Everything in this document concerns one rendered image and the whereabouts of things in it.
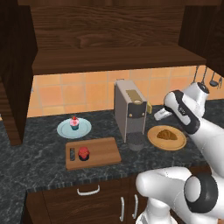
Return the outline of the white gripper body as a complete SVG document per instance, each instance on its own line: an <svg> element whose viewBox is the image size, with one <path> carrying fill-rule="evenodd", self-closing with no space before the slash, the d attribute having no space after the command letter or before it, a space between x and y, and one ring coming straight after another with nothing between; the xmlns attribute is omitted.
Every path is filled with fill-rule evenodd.
<svg viewBox="0 0 224 224"><path fill-rule="evenodd" d="M157 113L154 114L154 118L157 121L160 121L160 120L165 119L171 115L172 115L171 112L167 111L165 108L161 108Z"/></svg>

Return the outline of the brown croissant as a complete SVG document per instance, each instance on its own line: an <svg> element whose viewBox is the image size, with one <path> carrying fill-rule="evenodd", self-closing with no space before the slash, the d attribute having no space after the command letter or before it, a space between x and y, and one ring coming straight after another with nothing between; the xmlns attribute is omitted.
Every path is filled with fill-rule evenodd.
<svg viewBox="0 0 224 224"><path fill-rule="evenodd" d="M164 140L173 140L173 141L176 141L178 139L177 136L173 132L169 131L168 129L161 130L157 134L157 138L164 139Z"/></svg>

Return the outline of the wooden cutting board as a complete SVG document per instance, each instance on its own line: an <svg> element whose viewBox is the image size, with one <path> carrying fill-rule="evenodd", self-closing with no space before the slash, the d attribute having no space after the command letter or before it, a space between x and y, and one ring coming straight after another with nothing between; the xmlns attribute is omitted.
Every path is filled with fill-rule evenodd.
<svg viewBox="0 0 224 224"><path fill-rule="evenodd" d="M89 160L80 161L80 147L88 147ZM66 144L66 169L68 171L95 166L112 165L122 161L113 137L83 140Z"/></svg>

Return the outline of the red-lidded jam jar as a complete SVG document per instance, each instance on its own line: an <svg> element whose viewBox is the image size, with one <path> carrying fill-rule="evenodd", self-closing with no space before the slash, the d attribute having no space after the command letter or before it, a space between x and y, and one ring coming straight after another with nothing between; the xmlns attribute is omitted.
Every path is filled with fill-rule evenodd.
<svg viewBox="0 0 224 224"><path fill-rule="evenodd" d="M80 147L78 151L78 156L80 161L87 161L89 160L90 152L88 150L88 147Z"/></svg>

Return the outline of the dark wooden open cabinet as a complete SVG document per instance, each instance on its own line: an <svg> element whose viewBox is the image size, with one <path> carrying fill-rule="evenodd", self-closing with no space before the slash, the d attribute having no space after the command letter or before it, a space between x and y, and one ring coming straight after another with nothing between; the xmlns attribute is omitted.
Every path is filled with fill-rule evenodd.
<svg viewBox="0 0 224 224"><path fill-rule="evenodd" d="M35 74L203 65L179 46L185 0L31 0Z"/></svg>

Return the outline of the dark wooden cabinet door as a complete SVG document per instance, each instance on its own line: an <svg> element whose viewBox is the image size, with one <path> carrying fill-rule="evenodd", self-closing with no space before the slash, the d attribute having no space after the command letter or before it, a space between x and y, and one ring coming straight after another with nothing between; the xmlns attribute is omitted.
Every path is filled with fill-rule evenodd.
<svg viewBox="0 0 224 224"><path fill-rule="evenodd" d="M37 52L31 8L0 0L0 115L11 145L23 143Z"/></svg>
<svg viewBox="0 0 224 224"><path fill-rule="evenodd" d="M224 0L185 0L178 44L224 78Z"/></svg>

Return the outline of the yellow plate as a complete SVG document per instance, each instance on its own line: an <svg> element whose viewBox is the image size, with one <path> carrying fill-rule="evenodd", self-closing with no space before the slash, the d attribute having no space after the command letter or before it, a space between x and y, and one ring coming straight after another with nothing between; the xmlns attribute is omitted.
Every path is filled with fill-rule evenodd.
<svg viewBox="0 0 224 224"><path fill-rule="evenodd" d="M157 138L157 134L161 130L169 130L173 132L177 136L177 140L164 140ZM147 137L149 138L150 142L158 147L159 149L165 150L165 151L177 151L182 149L186 145L186 136L183 132L181 132L179 129L176 129L172 126L167 125L158 125L154 126L151 129L149 129L147 133Z"/></svg>

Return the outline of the grey coffee machine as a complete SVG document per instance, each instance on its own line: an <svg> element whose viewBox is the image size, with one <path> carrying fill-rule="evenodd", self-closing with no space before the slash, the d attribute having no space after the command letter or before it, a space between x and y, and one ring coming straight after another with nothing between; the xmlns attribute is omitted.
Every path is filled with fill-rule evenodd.
<svg viewBox="0 0 224 224"><path fill-rule="evenodd" d="M114 84L114 115L123 141L133 151L144 147L147 101L132 80Z"/></svg>

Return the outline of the hanging dark ladle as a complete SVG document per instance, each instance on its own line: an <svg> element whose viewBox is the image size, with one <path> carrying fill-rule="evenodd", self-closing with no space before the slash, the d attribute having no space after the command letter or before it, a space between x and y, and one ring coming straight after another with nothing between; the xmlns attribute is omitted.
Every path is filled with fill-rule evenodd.
<svg viewBox="0 0 224 224"><path fill-rule="evenodd" d="M212 87L218 86L218 82L214 80L214 75L215 75L215 72L213 72L212 79L209 82L210 86Z"/></svg>

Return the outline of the pink cupcake with cherry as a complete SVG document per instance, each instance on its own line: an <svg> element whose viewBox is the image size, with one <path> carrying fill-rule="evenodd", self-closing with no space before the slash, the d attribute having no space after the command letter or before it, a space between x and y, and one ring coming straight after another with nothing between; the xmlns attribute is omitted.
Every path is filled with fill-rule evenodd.
<svg viewBox="0 0 224 224"><path fill-rule="evenodd" d="M79 128L79 125L80 125L79 118L74 115L70 119L70 127L72 128L72 130L77 130Z"/></svg>

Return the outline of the dark wooden cupboard door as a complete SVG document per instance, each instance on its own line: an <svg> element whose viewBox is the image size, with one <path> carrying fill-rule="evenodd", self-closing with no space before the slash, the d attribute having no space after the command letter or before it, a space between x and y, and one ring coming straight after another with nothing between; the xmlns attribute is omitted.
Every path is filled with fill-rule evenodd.
<svg viewBox="0 0 224 224"><path fill-rule="evenodd" d="M62 203L48 203L52 224L126 224L120 197L88 200L73 199Z"/></svg>
<svg viewBox="0 0 224 224"><path fill-rule="evenodd" d="M136 178L137 175L133 175L130 178L128 224L136 224L137 217L144 211L147 205L147 199L137 191ZM137 212L135 212L136 200L138 200Z"/></svg>

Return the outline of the light blue plate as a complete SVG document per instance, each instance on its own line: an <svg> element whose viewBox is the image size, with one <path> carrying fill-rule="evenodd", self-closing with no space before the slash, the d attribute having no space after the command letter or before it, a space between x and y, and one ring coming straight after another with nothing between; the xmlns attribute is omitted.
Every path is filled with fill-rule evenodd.
<svg viewBox="0 0 224 224"><path fill-rule="evenodd" d="M76 139L84 137L91 131L91 129L91 123L84 118L80 118L79 128L77 130L73 130L70 125L70 118L68 118L58 125L57 132L61 137L68 139Z"/></svg>

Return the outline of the dark wooden drawer front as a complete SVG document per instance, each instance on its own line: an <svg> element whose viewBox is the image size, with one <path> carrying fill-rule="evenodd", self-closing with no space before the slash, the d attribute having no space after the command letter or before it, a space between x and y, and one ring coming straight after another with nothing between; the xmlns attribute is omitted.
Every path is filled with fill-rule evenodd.
<svg viewBox="0 0 224 224"><path fill-rule="evenodd" d="M98 183L74 185L70 187L52 189L43 191L43 194L47 202L61 202L69 201L71 199L84 199L86 197L94 197L95 195L111 196L116 192L120 193L121 191L127 191L129 189L129 183L130 181L128 178L117 178ZM88 192L96 190L98 185L100 185L101 190L97 194L90 196L80 196L77 194L77 188L79 188L81 192Z"/></svg>

